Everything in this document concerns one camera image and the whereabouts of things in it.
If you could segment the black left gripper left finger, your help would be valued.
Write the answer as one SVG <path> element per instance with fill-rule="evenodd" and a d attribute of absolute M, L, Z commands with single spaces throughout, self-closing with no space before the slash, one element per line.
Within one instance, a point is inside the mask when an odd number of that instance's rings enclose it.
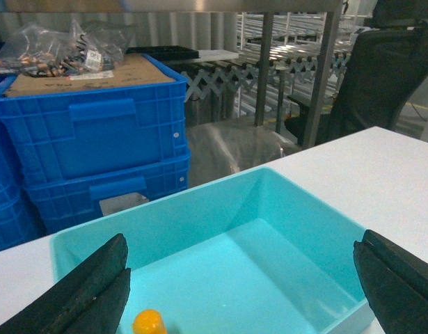
<path fill-rule="evenodd" d="M 0 333 L 116 333 L 130 292 L 127 255 L 118 233 L 0 325 Z"/>

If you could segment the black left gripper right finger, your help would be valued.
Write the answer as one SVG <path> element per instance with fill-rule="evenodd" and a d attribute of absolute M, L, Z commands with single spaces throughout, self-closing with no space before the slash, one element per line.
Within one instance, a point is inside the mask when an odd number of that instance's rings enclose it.
<path fill-rule="evenodd" d="M 354 242 L 354 265 L 385 333 L 428 333 L 428 264 L 381 234 Z"/>

